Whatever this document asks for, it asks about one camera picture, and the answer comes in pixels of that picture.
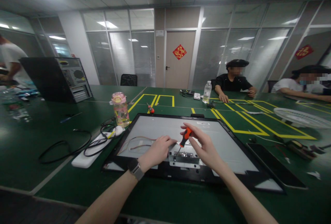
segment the computer tower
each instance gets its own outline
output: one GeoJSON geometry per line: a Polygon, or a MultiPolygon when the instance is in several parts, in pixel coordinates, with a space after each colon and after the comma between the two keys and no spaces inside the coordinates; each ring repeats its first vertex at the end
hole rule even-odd
{"type": "Polygon", "coordinates": [[[46,101],[77,103],[93,96],[79,58],[21,58],[19,61],[46,101]]]}

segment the person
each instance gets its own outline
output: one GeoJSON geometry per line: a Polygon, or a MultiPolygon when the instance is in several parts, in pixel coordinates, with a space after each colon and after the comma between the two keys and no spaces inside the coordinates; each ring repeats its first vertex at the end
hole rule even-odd
{"type": "Polygon", "coordinates": [[[10,83],[12,80],[17,81],[20,85],[29,87],[30,77],[19,62],[20,58],[27,57],[27,54],[17,45],[11,43],[0,34],[0,49],[4,62],[1,66],[6,66],[8,74],[0,74],[0,80],[10,83]]]}
{"type": "MultiPolygon", "coordinates": [[[[243,185],[217,153],[209,135],[201,129],[185,123],[182,129],[190,128],[192,137],[196,138],[201,147],[192,137],[189,141],[200,159],[213,169],[228,187],[233,198],[241,209],[248,223],[277,223],[274,217],[243,185]]],[[[168,147],[177,141],[169,136],[159,137],[149,150],[138,158],[141,170],[145,173],[151,167],[160,164],[167,158],[168,147]]],[[[136,177],[128,170],[108,189],[106,189],[77,220],[77,224],[86,223],[114,223],[126,199],[138,183],[136,177]]]]}
{"type": "Polygon", "coordinates": [[[311,98],[331,102],[331,96],[321,94],[326,88],[321,84],[314,84],[324,74],[330,74],[331,69],[322,65],[307,65],[299,70],[292,71],[292,77],[279,80],[272,88],[271,93],[311,98]]]}
{"type": "Polygon", "coordinates": [[[242,71],[248,64],[249,62],[245,60],[231,60],[226,66],[228,73],[224,73],[216,78],[215,91],[222,102],[229,102],[228,96],[223,91],[248,89],[247,95],[252,98],[255,97],[257,89],[247,81],[246,77],[242,76],[242,71]]]}

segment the bottle cap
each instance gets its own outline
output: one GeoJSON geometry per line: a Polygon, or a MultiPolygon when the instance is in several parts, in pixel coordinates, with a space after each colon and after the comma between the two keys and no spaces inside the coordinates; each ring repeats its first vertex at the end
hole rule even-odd
{"type": "Polygon", "coordinates": [[[123,92],[115,92],[111,96],[111,101],[113,104],[121,104],[125,103],[127,101],[127,98],[125,97],[123,92]]]}

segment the hand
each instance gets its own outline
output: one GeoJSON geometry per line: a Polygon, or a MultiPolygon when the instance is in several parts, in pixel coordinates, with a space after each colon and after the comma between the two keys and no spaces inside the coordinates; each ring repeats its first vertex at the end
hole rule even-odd
{"type": "Polygon", "coordinates": [[[175,143],[177,140],[171,139],[168,135],[157,138],[150,149],[138,159],[143,173],[165,160],[169,153],[169,147],[175,143]]]}
{"type": "Polygon", "coordinates": [[[199,143],[201,144],[201,147],[200,147],[192,137],[189,137],[189,141],[190,141],[192,147],[194,148],[194,150],[197,152],[197,155],[212,170],[219,172],[220,166],[223,166],[226,164],[221,159],[218,152],[216,151],[214,144],[211,141],[211,138],[209,137],[209,135],[202,132],[201,129],[199,129],[189,123],[184,122],[184,126],[181,126],[181,128],[186,129],[186,127],[190,128],[192,130],[192,137],[198,139],[199,143]]]}
{"type": "Polygon", "coordinates": [[[218,98],[219,98],[222,102],[225,102],[225,103],[230,102],[228,96],[225,95],[225,94],[220,94],[220,95],[218,96],[218,98]]]}
{"type": "Polygon", "coordinates": [[[331,102],[331,96],[319,95],[319,96],[317,96],[316,99],[321,100],[321,101],[331,102]]]}
{"type": "Polygon", "coordinates": [[[254,90],[247,91],[247,95],[251,98],[255,97],[256,92],[254,90]]]}

